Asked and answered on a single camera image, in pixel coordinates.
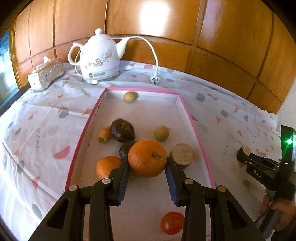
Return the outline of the person's right hand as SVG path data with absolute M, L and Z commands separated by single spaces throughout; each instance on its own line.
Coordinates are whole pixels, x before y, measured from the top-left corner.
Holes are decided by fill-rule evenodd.
M 292 221 L 295 219 L 295 200 L 293 201 L 277 198 L 272 199 L 267 193 L 263 198 L 263 203 L 261 205 L 260 211 L 264 213 L 268 209 L 279 210 L 281 212 L 280 221 L 274 227 L 276 232 L 286 229 Z

